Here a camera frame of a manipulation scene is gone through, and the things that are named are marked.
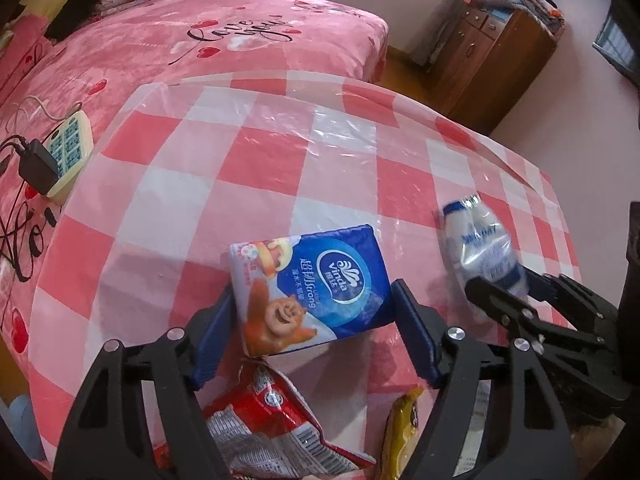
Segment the small plastic drink bottle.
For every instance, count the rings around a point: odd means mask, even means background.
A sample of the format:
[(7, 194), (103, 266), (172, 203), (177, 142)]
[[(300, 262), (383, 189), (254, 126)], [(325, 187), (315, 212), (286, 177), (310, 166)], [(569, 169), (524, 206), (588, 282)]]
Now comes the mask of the small plastic drink bottle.
[(528, 285), (509, 231), (477, 194), (442, 208), (445, 245), (458, 285), (484, 278), (525, 300)]

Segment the blue tissue pack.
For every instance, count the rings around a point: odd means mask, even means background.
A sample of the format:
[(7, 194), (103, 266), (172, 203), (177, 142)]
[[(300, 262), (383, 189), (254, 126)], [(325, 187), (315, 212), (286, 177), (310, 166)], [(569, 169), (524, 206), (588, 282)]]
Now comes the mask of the blue tissue pack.
[(368, 224), (232, 244), (236, 315), (250, 358), (390, 324), (390, 279)]

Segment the yellow snack wrapper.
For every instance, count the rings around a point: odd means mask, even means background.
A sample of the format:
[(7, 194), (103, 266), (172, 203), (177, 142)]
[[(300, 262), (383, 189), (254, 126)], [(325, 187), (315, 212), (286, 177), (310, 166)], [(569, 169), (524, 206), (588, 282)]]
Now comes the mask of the yellow snack wrapper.
[(398, 480), (419, 439), (418, 400), (424, 388), (417, 386), (396, 399), (388, 414), (376, 478)]

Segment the red snack wrapper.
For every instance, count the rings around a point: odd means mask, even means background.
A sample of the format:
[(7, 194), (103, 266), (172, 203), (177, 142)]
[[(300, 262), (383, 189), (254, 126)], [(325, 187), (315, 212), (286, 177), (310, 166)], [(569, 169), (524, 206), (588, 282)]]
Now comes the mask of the red snack wrapper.
[(292, 382), (262, 361), (244, 361), (236, 384), (202, 414), (238, 479), (332, 479), (376, 465), (372, 456), (326, 440)]

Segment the pink checkered tablecloth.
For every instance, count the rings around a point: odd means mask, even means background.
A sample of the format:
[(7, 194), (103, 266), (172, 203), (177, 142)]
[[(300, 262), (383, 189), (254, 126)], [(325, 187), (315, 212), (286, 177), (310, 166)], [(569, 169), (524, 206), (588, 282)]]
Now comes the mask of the pink checkered tablecloth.
[(66, 200), (35, 287), (28, 380), (47, 458), (104, 341), (145, 344), (213, 304), (234, 243), (368, 224), (391, 278), (503, 341), (459, 298), (440, 249), (442, 207), (471, 194), (522, 263), (578, 275), (548, 178), (401, 94), (306, 72), (137, 88)]

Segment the brown wooden dresser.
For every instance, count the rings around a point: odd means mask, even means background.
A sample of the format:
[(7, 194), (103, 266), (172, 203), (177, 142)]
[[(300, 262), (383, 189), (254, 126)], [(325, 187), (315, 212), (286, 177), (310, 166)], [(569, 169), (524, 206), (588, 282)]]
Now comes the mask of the brown wooden dresser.
[(464, 4), (426, 76), (427, 105), (490, 136), (556, 49), (530, 14)]

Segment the black television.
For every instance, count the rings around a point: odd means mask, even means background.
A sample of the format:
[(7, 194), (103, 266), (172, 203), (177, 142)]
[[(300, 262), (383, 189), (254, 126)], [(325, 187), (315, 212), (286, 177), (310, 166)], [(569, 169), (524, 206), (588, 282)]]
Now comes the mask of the black television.
[(592, 47), (639, 88), (639, 35), (625, 27), (624, 18), (612, 4)]

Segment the black charger adapter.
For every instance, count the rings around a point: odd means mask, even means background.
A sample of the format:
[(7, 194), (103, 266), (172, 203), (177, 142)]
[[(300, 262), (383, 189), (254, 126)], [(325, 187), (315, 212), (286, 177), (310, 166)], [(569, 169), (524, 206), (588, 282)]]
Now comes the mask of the black charger adapter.
[(58, 182), (58, 163), (42, 143), (34, 139), (24, 147), (18, 174), (39, 194), (47, 195)]

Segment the cream power strip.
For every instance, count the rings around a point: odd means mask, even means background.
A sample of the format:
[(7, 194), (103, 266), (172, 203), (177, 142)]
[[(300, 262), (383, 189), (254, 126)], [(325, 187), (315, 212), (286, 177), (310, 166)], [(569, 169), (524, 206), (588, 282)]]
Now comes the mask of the cream power strip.
[(51, 132), (43, 145), (58, 164), (58, 180), (47, 198), (63, 206), (94, 148), (87, 114), (83, 110), (71, 114)]

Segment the pink bed blanket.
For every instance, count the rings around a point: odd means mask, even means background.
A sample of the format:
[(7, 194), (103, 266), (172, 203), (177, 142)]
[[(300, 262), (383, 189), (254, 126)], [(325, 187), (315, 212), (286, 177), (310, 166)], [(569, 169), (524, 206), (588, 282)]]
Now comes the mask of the pink bed blanket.
[[(94, 143), (87, 166), (96, 142), (145, 84), (306, 72), (375, 86), (387, 38), (382, 18), (324, 0), (146, 0), (56, 44), (3, 103), (1, 132), (44, 138), (53, 131), (51, 116), (79, 106)], [(27, 376), (35, 287), (65, 204), (27, 197), (15, 165), (2, 176), (1, 335)]]

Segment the pink folded pillows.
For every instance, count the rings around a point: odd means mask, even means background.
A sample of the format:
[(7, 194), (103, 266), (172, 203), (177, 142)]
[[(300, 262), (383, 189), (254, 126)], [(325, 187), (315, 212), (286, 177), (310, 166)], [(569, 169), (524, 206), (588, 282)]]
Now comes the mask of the pink folded pillows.
[(1, 103), (52, 49), (44, 36), (49, 22), (43, 16), (21, 15), (10, 28), (13, 36), (1, 49)]

